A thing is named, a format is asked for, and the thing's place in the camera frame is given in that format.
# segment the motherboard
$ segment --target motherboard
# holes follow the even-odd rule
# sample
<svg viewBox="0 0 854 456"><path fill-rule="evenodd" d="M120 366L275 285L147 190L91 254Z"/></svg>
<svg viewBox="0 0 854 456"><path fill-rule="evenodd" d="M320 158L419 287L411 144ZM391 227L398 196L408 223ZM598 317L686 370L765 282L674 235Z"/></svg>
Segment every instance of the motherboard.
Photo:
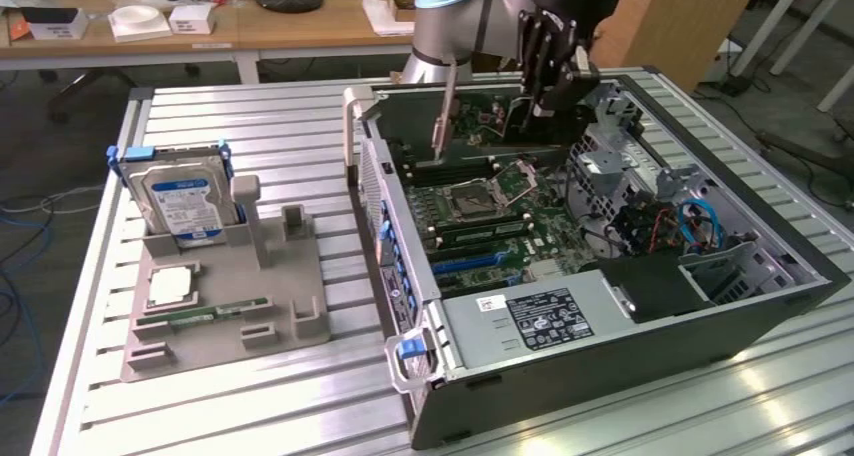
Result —
<svg viewBox="0 0 854 456"><path fill-rule="evenodd" d="M491 178L407 187L443 297L566 276L597 259L553 186L519 159Z"/></svg>

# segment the aluminum extrusion table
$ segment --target aluminum extrusion table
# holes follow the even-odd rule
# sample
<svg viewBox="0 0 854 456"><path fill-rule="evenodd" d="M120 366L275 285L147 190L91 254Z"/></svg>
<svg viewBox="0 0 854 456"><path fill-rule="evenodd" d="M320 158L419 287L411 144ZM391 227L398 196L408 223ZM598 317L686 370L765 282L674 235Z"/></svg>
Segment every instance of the aluminum extrusion table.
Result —
<svg viewBox="0 0 854 456"><path fill-rule="evenodd" d="M797 229L854 273L854 236L659 75L627 73ZM227 139L263 183L263 214L316 217L334 340L124 384L119 381L143 221L111 174L33 454L414 454L347 197L342 92L350 80L135 93L119 143ZM671 162L686 158L645 137ZM854 287L729 361L419 455L781 454L854 447Z"/></svg>

